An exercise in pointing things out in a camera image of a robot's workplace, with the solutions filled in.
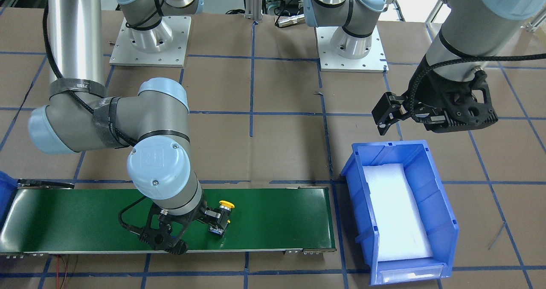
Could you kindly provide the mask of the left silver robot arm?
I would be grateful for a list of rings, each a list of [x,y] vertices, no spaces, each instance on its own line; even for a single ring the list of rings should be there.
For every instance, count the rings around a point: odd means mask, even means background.
[[[479,130],[499,120],[490,99],[490,61],[530,61],[544,54],[498,56],[545,0],[442,0],[451,11],[402,95],[387,92],[372,110],[378,132],[412,118],[435,133]],[[345,58],[367,54],[386,0],[303,0],[310,27],[336,27],[333,47]]]

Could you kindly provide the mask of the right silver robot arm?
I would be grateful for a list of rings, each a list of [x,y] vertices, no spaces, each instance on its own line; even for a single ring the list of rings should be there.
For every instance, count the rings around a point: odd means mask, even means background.
[[[103,84],[101,0],[47,0],[42,28],[52,71],[49,104],[31,113],[29,136],[43,153],[132,147],[129,177],[152,200],[144,227],[120,225],[154,250],[183,254],[193,221],[224,235],[234,205],[207,205],[190,161],[189,105],[170,78],[151,78],[135,97],[108,97]]]

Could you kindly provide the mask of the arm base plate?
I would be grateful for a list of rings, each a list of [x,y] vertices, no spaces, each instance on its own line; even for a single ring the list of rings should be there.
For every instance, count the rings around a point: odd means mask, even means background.
[[[377,27],[365,38],[349,36],[342,27],[317,27],[320,70],[382,73],[389,70]]]
[[[122,21],[110,64],[129,67],[183,67],[189,40],[190,16],[163,17],[158,27],[138,31]]]

